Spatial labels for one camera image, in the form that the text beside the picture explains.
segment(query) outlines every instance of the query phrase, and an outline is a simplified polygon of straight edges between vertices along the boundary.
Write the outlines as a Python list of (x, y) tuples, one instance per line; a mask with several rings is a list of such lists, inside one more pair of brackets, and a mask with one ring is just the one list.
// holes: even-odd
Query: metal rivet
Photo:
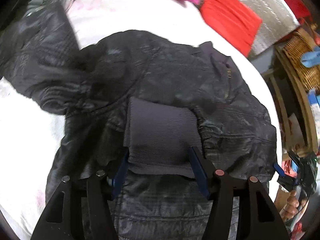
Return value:
[(97, 174), (98, 177), (101, 177), (104, 174), (106, 174), (106, 172), (104, 170), (98, 170), (96, 174)]
[(254, 177), (254, 176), (251, 176), (250, 177), (250, 181), (253, 182), (253, 183), (256, 183), (256, 182), (258, 182), (258, 179), (256, 177)]
[(216, 170), (215, 173), (216, 173), (218, 176), (223, 176), (223, 175), (224, 175), (224, 171), (223, 171), (223, 170)]
[(68, 175), (62, 177), (62, 181), (63, 181), (64, 183), (67, 183), (69, 180), (70, 180), (70, 177), (69, 177)]
[(107, 177), (107, 182), (109, 184), (109, 186), (113, 187), (113, 180)]

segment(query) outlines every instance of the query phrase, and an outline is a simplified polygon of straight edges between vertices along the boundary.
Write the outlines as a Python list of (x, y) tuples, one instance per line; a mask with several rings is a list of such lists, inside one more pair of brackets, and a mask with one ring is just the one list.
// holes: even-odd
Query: jacket sleeve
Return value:
[(85, 72), (76, 66), (76, 38), (55, 3), (9, 26), (0, 37), (0, 76), (42, 109), (65, 114), (76, 104)]

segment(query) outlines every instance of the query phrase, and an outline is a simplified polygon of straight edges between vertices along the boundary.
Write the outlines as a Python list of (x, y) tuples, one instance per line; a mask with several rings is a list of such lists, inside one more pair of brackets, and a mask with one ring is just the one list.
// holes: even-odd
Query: wooden shelf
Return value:
[(292, 139), (291, 139), (291, 134), (290, 134), (290, 126), (289, 126), (289, 118), (288, 118), (287, 110), (285, 109), (284, 101), (283, 101), (280, 89), (278, 87), (278, 84), (277, 84), (276, 79), (273, 76), (273, 74), (270, 75), (270, 81), (271, 81), (272, 86), (275, 90), (276, 98), (278, 100), (279, 107), (280, 107), (281, 118), (284, 123), (284, 134), (285, 134), (285, 138), (286, 138), (285, 148), (291, 149), (293, 147), (293, 144), (292, 144)]
[(316, 126), (315, 126), (315, 122), (314, 122), (313, 115), (311, 112), (311, 107), (309, 104), (307, 93), (305, 92), (303, 85), (302, 85), (297, 73), (295, 72), (294, 68), (292, 67), (290, 61), (288, 60), (286, 55), (282, 52), (282, 49), (279, 46), (276, 46), (276, 56), (279, 59), (279, 61), (281, 62), (281, 65), (282, 65), (283, 69), (285, 70), (285, 72), (287, 73), (288, 78), (292, 84), (292, 87), (294, 89), (294, 92), (295, 92), (297, 99), (298, 99), (298, 102), (299, 102), (299, 106), (301, 108), (302, 117), (303, 117), (304, 124), (305, 124), (307, 145), (305, 148), (300, 149), (298, 151), (298, 155), (303, 157), (305, 155), (305, 153), (311, 152), (311, 151), (314, 151), (315, 153), (317, 153), (318, 152), (318, 138), (317, 138), (317, 134), (316, 134)]

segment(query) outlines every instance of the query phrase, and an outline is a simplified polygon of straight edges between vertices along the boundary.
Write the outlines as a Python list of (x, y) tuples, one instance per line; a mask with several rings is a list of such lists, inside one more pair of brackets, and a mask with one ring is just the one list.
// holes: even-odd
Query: zipper pull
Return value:
[(224, 98), (228, 98), (229, 97), (229, 92), (230, 92), (230, 89), (231, 89), (231, 68), (227, 68), (227, 78), (228, 78), (228, 85), (229, 85), (229, 89), (228, 91), (226, 91), (226, 93), (224, 94)]

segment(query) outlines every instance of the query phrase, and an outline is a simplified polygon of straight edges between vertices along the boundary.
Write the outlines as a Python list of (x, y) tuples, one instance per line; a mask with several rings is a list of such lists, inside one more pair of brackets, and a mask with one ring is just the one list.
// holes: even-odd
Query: wicker basket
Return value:
[(301, 64), (300, 59), (306, 52), (313, 51), (306, 39), (298, 32), (294, 32), (292, 38), (283, 48), (284, 53), (296, 70), (301, 83), (306, 91), (315, 89), (320, 92), (320, 65), (307, 68)]

